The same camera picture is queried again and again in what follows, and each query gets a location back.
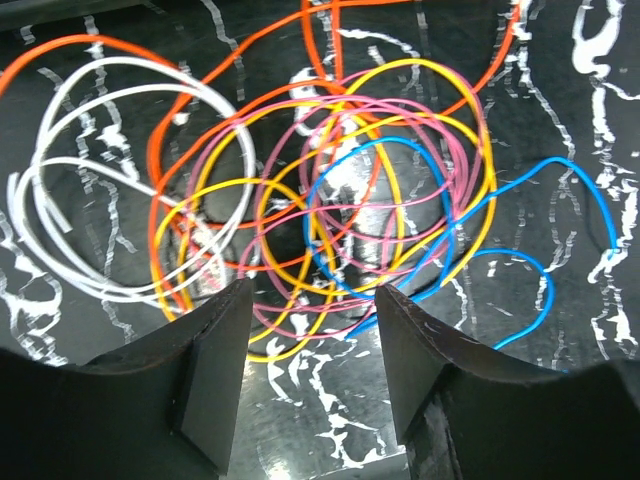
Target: blue cable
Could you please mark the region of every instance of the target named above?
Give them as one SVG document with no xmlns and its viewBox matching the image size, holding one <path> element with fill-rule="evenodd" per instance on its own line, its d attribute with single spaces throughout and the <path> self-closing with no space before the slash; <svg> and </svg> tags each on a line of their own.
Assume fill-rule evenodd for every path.
<svg viewBox="0 0 640 480">
<path fill-rule="evenodd" d="M 604 218 L 604 222 L 605 225 L 607 227 L 607 232 L 608 232 L 608 236 L 609 236 L 609 243 L 610 243 L 610 252 L 609 252 L 609 259 L 611 259 L 613 257 L 613 253 L 616 250 L 616 238 L 617 238 L 617 234 L 616 234 L 616 229 L 615 229 L 615 224 L 613 221 L 613 217 L 611 216 L 611 212 L 609 211 L 609 208 L 607 207 L 607 204 L 604 200 L 604 198 L 602 197 L 602 195 L 600 194 L 600 192 L 598 191 L 597 186 L 595 185 L 595 183 L 593 182 L 593 180 L 591 180 L 589 178 L 589 176 L 587 175 L 587 173 L 578 165 L 574 164 L 573 162 L 571 162 L 570 160 L 567 160 L 566 158 L 562 158 L 562 157 L 551 157 L 548 158 L 546 160 L 543 160 L 542 162 L 540 162 L 538 165 L 536 165 L 535 167 L 533 167 L 531 170 L 529 170 L 527 173 L 525 173 L 524 175 L 522 175 L 521 177 L 517 178 L 516 180 L 514 180 L 512 183 L 507 184 L 501 188 L 499 188 L 498 190 L 496 190 L 495 192 L 491 192 L 490 194 L 488 194 L 477 206 L 475 206 L 474 208 L 472 208 L 466 215 L 463 215 L 460 219 L 458 219 L 454 224 L 450 225 L 448 227 L 448 230 L 452 230 L 455 229 L 457 227 L 457 225 L 465 222 L 466 220 L 468 220 L 472 215 L 474 215 L 475 213 L 477 213 L 480 209 L 484 208 L 484 206 L 492 199 L 495 197 L 498 197 L 499 195 L 502 195 L 505 192 L 508 192 L 509 190 L 517 187 L 518 185 L 521 185 L 522 183 L 526 182 L 527 180 L 529 180 L 531 177 L 533 177 L 534 175 L 536 175 L 540 170 L 542 170 L 543 168 L 545 168 L 547 165 L 551 164 L 551 163 L 559 163 L 561 165 L 564 165 L 568 168 L 570 168 L 571 170 L 573 170 L 576 175 L 578 175 L 578 177 L 580 177 L 580 179 L 585 183 L 585 185 L 587 186 L 587 188 L 589 188 L 589 190 L 591 191 L 591 193 L 593 194 L 593 196 L 596 199 L 596 202 L 598 203 L 598 206 L 600 207 L 600 211 L 602 212 L 602 216 Z M 429 251 L 427 251 L 427 253 L 424 254 L 424 256 L 422 257 L 422 259 L 420 260 L 420 262 L 418 262 L 418 265 L 416 266 L 416 270 L 414 270 L 408 277 L 407 279 L 405 279 L 402 283 L 406 284 L 408 281 L 411 281 L 411 279 L 413 277 L 415 277 L 416 271 L 418 269 L 421 268 L 422 264 L 428 260 L 428 258 L 431 256 L 431 252 L 435 251 L 440 245 L 442 245 L 442 242 L 444 241 L 443 239 L 444 237 L 440 237 L 429 249 Z M 478 251 L 476 252 L 476 254 L 474 255 L 474 258 L 476 256 L 479 255 L 486 255 L 487 252 L 491 252 L 493 251 L 494 253 L 498 253 L 496 250 L 500 250 L 501 253 L 509 253 L 510 255 L 514 255 L 514 256 L 520 256 L 521 258 L 524 258 L 525 260 L 527 260 L 528 262 L 530 262 L 532 265 L 536 266 L 536 268 L 538 266 L 540 266 L 540 264 L 534 260 L 532 257 L 523 254 L 521 252 L 517 252 L 517 251 L 511 251 L 508 249 L 489 249 L 489 250 L 482 250 L 482 251 Z M 542 268 L 542 273 L 544 274 L 545 278 L 547 278 L 547 282 L 549 283 L 549 285 L 551 285 L 551 277 L 548 276 L 548 274 L 546 272 L 544 272 L 544 268 Z M 425 298 L 433 295 L 434 293 L 436 293 L 441 287 L 441 282 L 439 282 L 435 287 L 425 291 L 425 292 L 420 292 L 416 295 L 413 295 L 412 297 L 410 297 L 414 302 L 419 302 L 421 300 L 424 300 Z M 551 296 L 551 292 L 554 292 L 554 296 L 555 296 L 555 290 L 552 290 L 551 287 L 549 289 L 549 296 Z M 545 306 L 545 309 L 543 309 L 543 311 L 540 313 L 540 315 L 538 316 L 538 318 L 536 319 L 536 321 L 531 324 L 530 327 L 527 327 L 526 329 L 522 330 L 521 332 L 518 332 L 514 335 L 511 335 L 509 337 L 507 337 L 506 339 L 502 340 L 501 342 L 498 342 L 496 344 L 496 346 L 494 346 L 494 348 L 502 348 L 505 345 L 507 345 L 508 343 L 511 343 L 519 338 L 522 338 L 526 335 L 528 335 L 529 333 L 531 333 L 533 330 L 535 330 L 536 328 L 538 328 L 540 326 L 540 324 L 544 321 L 545 317 L 548 315 L 550 309 L 551 309 L 551 305 L 553 304 L 553 296 L 551 297 L 551 302 L 549 302 L 547 300 L 548 306 L 549 308 L 547 309 Z M 373 315 L 371 317 L 369 317 L 365 322 L 363 322 L 361 325 L 359 325 L 357 328 L 355 328 L 354 330 L 352 330 L 346 338 L 353 338 L 363 332 L 365 332 L 366 330 L 369 330 L 370 328 L 372 328 L 373 326 L 375 326 L 377 324 L 377 316 Z"/>
<path fill-rule="evenodd" d="M 424 149 L 424 147 L 422 147 L 421 145 L 419 145 L 419 144 L 417 144 L 415 142 L 412 142 L 411 140 L 403 138 L 403 137 L 394 137 L 394 136 L 383 137 L 383 138 L 378 138 L 378 139 L 375 139 L 375 140 L 371 140 L 370 142 L 367 142 L 367 143 L 359 146 L 358 148 L 356 148 L 356 149 L 352 150 L 351 152 L 349 152 L 344 157 L 342 157 L 339 160 L 337 160 L 333 165 L 330 165 L 322 173 L 322 175 L 320 175 L 318 177 L 318 179 L 315 181 L 315 183 L 311 187 L 311 191 L 309 192 L 309 196 L 307 197 L 307 209 L 311 208 L 311 205 L 313 204 L 313 200 L 314 200 L 316 194 L 318 193 L 318 189 L 322 185 L 322 182 L 324 181 L 324 179 L 327 177 L 327 175 L 334 168 L 340 166 L 343 162 L 345 162 L 346 160 L 350 159 L 354 155 L 357 155 L 358 153 L 362 152 L 363 150 L 366 150 L 367 148 L 373 147 L 373 146 L 375 146 L 375 145 L 377 145 L 379 143 L 387 143 L 387 142 L 388 143 L 400 143 L 400 144 L 406 145 L 406 146 L 408 146 L 410 148 L 413 148 L 415 151 L 417 151 L 420 154 L 420 156 L 422 158 L 424 158 L 424 160 L 427 163 L 427 165 L 429 166 L 429 168 L 431 168 L 431 170 L 433 171 L 433 174 L 434 174 L 434 177 L 436 179 L 436 183 L 438 184 L 438 187 L 441 187 L 444 184 L 445 179 L 442 176 L 442 172 L 440 172 L 440 169 L 438 168 L 438 165 L 436 164 L 435 160 L 429 154 L 429 152 L 427 152 Z M 452 210 L 451 210 L 451 197 L 450 197 L 449 191 L 446 190 L 446 189 L 443 190 L 442 193 L 440 194 L 440 196 L 442 197 L 442 205 L 444 207 L 444 211 L 445 211 L 445 214 L 447 216 L 447 221 L 448 221 L 449 224 L 453 224 L 454 219 L 453 219 L 453 214 L 452 214 Z M 311 218 L 310 214 L 307 214 L 307 215 L 305 215 L 303 217 L 303 222 L 302 222 L 303 237 L 304 237 L 305 245 L 307 246 L 307 248 L 309 248 L 311 250 L 311 254 L 313 255 L 313 260 L 314 260 L 315 264 L 318 266 L 318 268 L 322 271 L 322 273 L 324 273 L 324 275 L 327 278 L 333 280 L 336 283 L 336 285 L 338 285 L 342 290 L 345 290 L 345 291 L 349 292 L 354 297 L 361 298 L 361 299 L 364 299 L 364 300 L 373 300 L 374 299 L 373 295 L 367 295 L 367 294 L 364 294 L 364 293 L 356 292 L 348 284 L 346 284 L 345 282 L 343 282 L 343 281 L 339 280 L 338 278 L 336 278 L 334 273 L 329 270 L 327 264 L 322 261 L 322 258 L 320 257 L 320 254 L 319 254 L 318 250 L 315 248 L 315 246 L 313 245 L 312 240 L 311 240 L 311 220 L 310 220 L 310 218 Z M 447 272 L 449 270 L 448 267 L 451 265 L 451 262 L 453 261 L 454 248 L 452 248 L 452 247 L 453 247 L 454 242 L 455 242 L 454 231 L 451 230 L 450 232 L 448 232 L 448 236 L 447 237 L 442 237 L 442 238 L 445 238 L 445 239 L 449 240 L 449 248 L 447 250 L 447 256 L 445 258 L 445 263 L 444 263 L 444 267 L 442 268 L 440 279 L 437 282 L 438 285 L 441 284 L 444 281 L 445 275 L 447 274 Z"/>
</svg>

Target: black table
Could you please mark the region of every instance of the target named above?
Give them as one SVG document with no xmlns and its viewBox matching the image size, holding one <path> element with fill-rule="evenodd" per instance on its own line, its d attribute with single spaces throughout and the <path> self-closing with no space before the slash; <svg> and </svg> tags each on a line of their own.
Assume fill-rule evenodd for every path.
<svg viewBox="0 0 640 480">
<path fill-rule="evenodd" d="M 240 42 L 298 8 L 293 0 L 177 3 L 149 2 L 144 7 L 0 34 L 0 65 L 60 35 L 99 31 L 156 50 L 201 78 L 229 53 L 233 47 L 229 39 Z M 390 61 L 416 52 L 474 81 L 486 70 L 500 41 L 507 3 L 416 2 L 345 9 L 347 71 L 372 68 L 379 57 Z M 530 253 L 548 267 L 557 285 L 555 308 L 547 321 L 505 351 L 555 369 L 634 357 L 640 329 L 640 298 L 633 282 L 638 266 L 635 165 L 640 159 L 635 132 L 640 60 L 634 55 L 638 42 L 634 26 L 640 5 L 623 5 L 622 0 L 524 3 L 527 20 L 518 29 L 518 40 L 504 68 L 481 92 L 493 135 L 498 182 L 513 180 L 548 156 L 569 156 L 597 180 L 605 194 L 622 250 L 613 262 L 601 259 L 607 243 L 600 213 L 575 175 L 564 168 L 550 167 L 502 197 L 485 244 Z M 314 26 L 323 54 L 327 37 L 321 21 L 315 20 Z M 26 168 L 39 119 L 56 82 L 91 61 L 92 52 L 96 54 L 76 46 L 38 59 L 1 99 L 0 183 L 9 173 Z M 104 48 L 101 53 L 113 51 Z M 252 47 L 242 63 L 213 86 L 239 107 L 288 83 L 308 66 L 299 25 L 293 24 Z M 373 93 L 382 97 L 391 87 L 398 95 L 404 88 L 408 97 L 434 109 L 455 100 L 433 75 L 422 72 L 412 85 L 411 72 L 405 73 L 388 77 L 388 83 L 381 83 Z M 84 98 L 153 78 L 135 69 L 114 68 L 81 84 L 70 100 L 77 105 Z M 129 147 L 108 149 L 112 157 L 105 161 L 118 168 L 118 162 L 130 157 L 142 178 L 147 178 L 146 139 L 171 104 L 170 95 L 145 97 L 144 109 L 139 101 L 116 102 Z M 92 115 L 97 132 L 86 136 L 86 142 L 90 157 L 100 159 L 107 148 L 97 136 L 114 119 L 106 109 Z M 266 155 L 291 119 L 291 112 L 270 116 L 252 129 L 259 154 Z M 189 122 L 171 131 L 167 163 L 211 121 L 194 108 Z M 75 124 L 54 151 L 77 155 L 82 133 L 83 127 Z M 296 146 L 291 146 L 288 160 L 295 158 Z M 407 163 L 410 159 L 398 162 L 405 162 L 400 169 L 404 192 L 426 188 L 420 184 L 429 178 L 425 171 L 417 175 Z M 112 278 L 121 283 L 146 283 L 147 203 L 144 208 L 140 205 L 147 200 L 100 177 L 89 178 L 83 189 L 72 169 L 60 169 L 51 178 L 55 179 L 53 194 L 75 226 L 70 238 L 84 258 L 97 268 L 110 269 Z M 0 308 L 7 319 L 0 328 L 3 346 L 51 364 L 82 363 L 164 324 L 159 311 L 101 303 L 48 272 L 16 238 L 6 212 L 2 198 Z M 471 237 L 474 230 L 471 224 L 465 231 Z M 293 237 L 298 238 L 299 231 Z M 299 254 L 301 248 L 292 241 L 280 253 Z M 276 302 L 260 277 L 256 290 L 258 297 Z M 539 276 L 524 264 L 506 257 L 483 257 L 472 261 L 424 307 L 491 344 L 533 321 L 543 290 Z M 336 327 L 347 321 L 332 319 Z M 271 340 L 269 348 L 281 344 Z M 398 458 L 394 456 L 399 453 L 376 331 L 357 341 L 312 344 L 291 361 L 247 365 L 230 479 L 308 479 Z M 390 462 L 394 461 L 400 468 L 401 457 Z M 350 473 L 334 475 L 357 478 Z"/>
</svg>

